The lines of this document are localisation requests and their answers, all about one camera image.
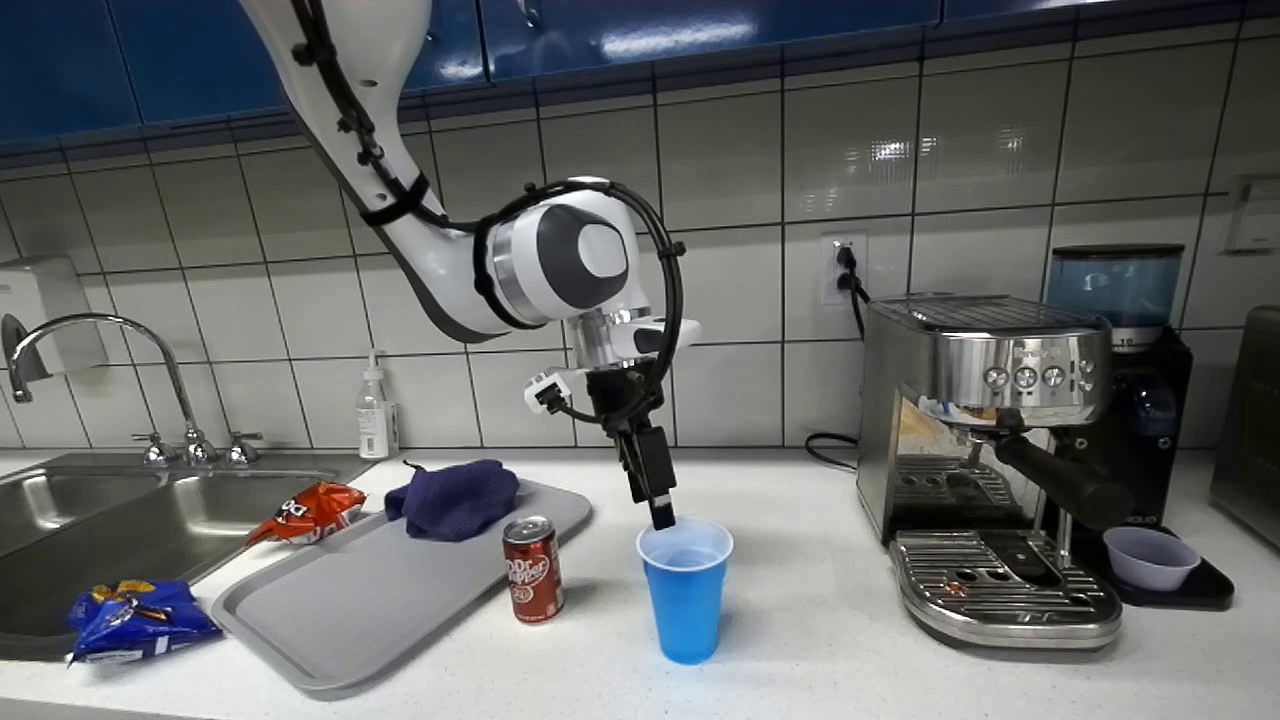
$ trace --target sink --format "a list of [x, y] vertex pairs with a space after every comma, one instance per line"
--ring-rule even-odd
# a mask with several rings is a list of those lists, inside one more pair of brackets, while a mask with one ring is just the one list
[[60, 476], [51, 483], [60, 492], [46, 492], [60, 495], [55, 513], [27, 513], [32, 541], [0, 551], [0, 657], [60, 658], [73, 648], [62, 614], [85, 588], [127, 574], [195, 579], [245, 551], [245, 532], [270, 515], [281, 500], [311, 480], [357, 480], [364, 467], [357, 458], [277, 456], [170, 483], [110, 476], [90, 465], [85, 465], [85, 476]]
[[136, 456], [60, 456], [0, 480], [0, 556], [159, 487]]

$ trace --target coffee machine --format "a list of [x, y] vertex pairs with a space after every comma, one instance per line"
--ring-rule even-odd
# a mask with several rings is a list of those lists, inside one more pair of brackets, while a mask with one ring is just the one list
[[[1094, 311], [1112, 334], [1112, 398], [1090, 422], [1062, 428], [1054, 450], [1090, 480], [1123, 487], [1123, 523], [1162, 519], [1193, 374], [1193, 350], [1168, 329], [1175, 277], [1175, 242], [1088, 242], [1050, 252], [1047, 308]], [[1076, 532], [1072, 551], [1084, 567], [1109, 572], [1100, 532]]]
[[870, 304], [855, 492], [926, 630], [978, 648], [1121, 636], [1121, 599], [1072, 561], [1072, 515], [1103, 528], [1123, 500], [1054, 456], [1058, 433], [1103, 415], [1109, 363], [1100, 314], [1003, 294]]

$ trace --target soda can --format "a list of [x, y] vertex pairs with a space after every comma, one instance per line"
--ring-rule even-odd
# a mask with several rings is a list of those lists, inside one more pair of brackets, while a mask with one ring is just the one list
[[556, 523], [519, 515], [502, 528], [511, 611], [519, 623], [544, 623], [562, 609]]

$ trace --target black coffee grinder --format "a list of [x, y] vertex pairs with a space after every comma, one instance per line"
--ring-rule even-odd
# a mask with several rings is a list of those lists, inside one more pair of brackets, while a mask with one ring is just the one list
[[[1094, 311], [1112, 323], [1112, 398], [1094, 422], [1058, 428], [1054, 456], [1076, 458], [1100, 483], [1123, 487], [1127, 523], [1162, 519], [1183, 420], [1193, 350], [1168, 329], [1175, 277], [1181, 249], [1168, 242], [1050, 252], [1047, 308]], [[1103, 565], [1094, 528], [1076, 532], [1076, 561], [1084, 567]]]

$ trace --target white tile wall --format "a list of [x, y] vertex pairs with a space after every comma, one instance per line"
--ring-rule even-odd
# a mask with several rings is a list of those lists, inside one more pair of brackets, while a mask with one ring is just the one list
[[1213, 189], [1280, 169], [1280, 37], [1239, 44]]
[[779, 445], [779, 342], [687, 349], [674, 363], [678, 445]]
[[188, 287], [210, 358], [285, 358], [267, 269], [199, 269]]
[[1230, 44], [1076, 59], [1058, 201], [1203, 192]]
[[252, 226], [238, 160], [154, 164], [180, 261], [249, 263], [262, 256]]
[[287, 354], [360, 354], [369, 319], [353, 261], [270, 263]]
[[96, 369], [68, 382], [90, 446], [136, 446], [136, 433], [153, 433], [136, 369]]
[[153, 169], [81, 171], [74, 189], [104, 273], [176, 269]]
[[658, 105], [673, 226], [779, 219], [779, 95]]
[[287, 363], [215, 363], [233, 433], [259, 433], [281, 446], [311, 446]]
[[924, 76], [916, 208], [1047, 202], [1066, 62]]
[[245, 156], [267, 261], [347, 256], [340, 189], [314, 149]]
[[921, 215], [912, 293], [1038, 301], [1047, 208]]
[[[176, 358], [205, 358], [205, 334], [180, 273], [110, 277], [110, 301], [118, 314], [147, 323]], [[147, 334], [123, 332], [123, 342], [136, 363], [159, 363], [159, 349]]]
[[[1224, 256], [1227, 192], [1280, 171], [1271, 22], [684, 84], [657, 73], [630, 95], [406, 124], [455, 219], [574, 171], [664, 212], [687, 242], [687, 314], [705, 319], [657, 413], [674, 445], [855, 433], [859, 339], [832, 287], [834, 242], [870, 294], [1038, 294], [1050, 249], [1181, 242], [1175, 323], [1196, 350], [1183, 445], [1215, 441], [1245, 311], [1280, 301], [1280, 256]], [[406, 446], [605, 445], [519, 398], [568, 363], [562, 329], [451, 342], [294, 124], [5, 169], [0, 261], [25, 256], [73, 256], [90, 308], [154, 329], [215, 445], [245, 428], [353, 450], [369, 349], [389, 354]], [[180, 441], [154, 349], [98, 332], [109, 369], [38, 379], [25, 408], [5, 398], [0, 446], [127, 446], [153, 422]]]
[[705, 339], [779, 339], [779, 226], [674, 231], [687, 242], [684, 314], [705, 323]]
[[783, 93], [786, 219], [912, 208], [916, 76]]

